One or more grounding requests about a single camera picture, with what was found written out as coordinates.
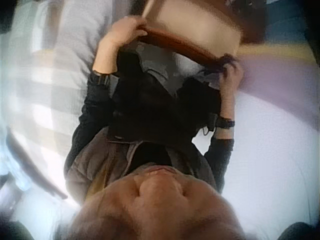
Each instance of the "hand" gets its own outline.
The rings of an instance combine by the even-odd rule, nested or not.
[[[100,41],[99,45],[113,44],[114,47],[120,48],[131,43],[137,37],[146,36],[148,33],[139,27],[144,26],[147,20],[140,16],[126,16],[111,27],[111,30]]]
[[[223,66],[225,75],[220,74],[220,95],[222,100],[234,100],[237,89],[244,77],[244,70],[237,61],[227,63]]]

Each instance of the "watch strap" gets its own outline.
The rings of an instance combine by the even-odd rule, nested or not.
[[[91,82],[97,86],[108,86],[110,81],[110,74],[99,73],[95,70],[92,71]]]
[[[216,113],[209,113],[209,120],[208,120],[208,130],[209,131],[214,131],[215,128],[221,128],[221,129],[230,129],[235,126],[236,122],[219,116]]]

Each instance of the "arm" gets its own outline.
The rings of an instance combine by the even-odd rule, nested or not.
[[[98,44],[92,70],[99,74],[117,72],[117,56],[119,49],[139,36],[147,33],[138,30],[146,21],[137,16],[125,17],[116,22],[111,30]],[[114,112],[113,101],[109,97],[109,81],[99,83],[99,76],[91,73],[87,81],[87,96],[79,117],[79,126],[72,136],[71,150],[64,164],[66,175],[81,150],[91,142],[95,135],[112,121]]]
[[[221,110],[220,116],[235,120],[235,94],[243,78],[244,71],[238,62],[226,64],[226,76],[220,75]],[[207,159],[216,184],[217,191],[222,192],[224,175],[234,146],[234,128],[223,129],[217,127],[209,150],[204,154]]]

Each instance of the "lips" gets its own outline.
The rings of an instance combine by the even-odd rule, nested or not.
[[[168,171],[169,173],[177,174],[177,172],[174,168],[169,167],[169,166],[161,166],[161,165],[147,167],[143,172],[144,173],[152,173],[152,172],[159,171],[159,170],[165,170],[165,171]]]

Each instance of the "nose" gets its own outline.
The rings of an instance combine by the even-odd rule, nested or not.
[[[151,173],[151,172],[165,173],[165,171],[159,171],[159,170],[166,170],[167,172],[169,172],[171,174],[178,174],[179,173],[179,171],[177,171],[175,168],[170,167],[170,166],[163,166],[163,165],[155,165],[155,166],[147,167],[143,172],[145,174]]]
[[[183,195],[183,188],[176,180],[175,174],[165,169],[159,169],[145,174],[145,179],[139,189],[140,196],[155,195],[169,197]]]

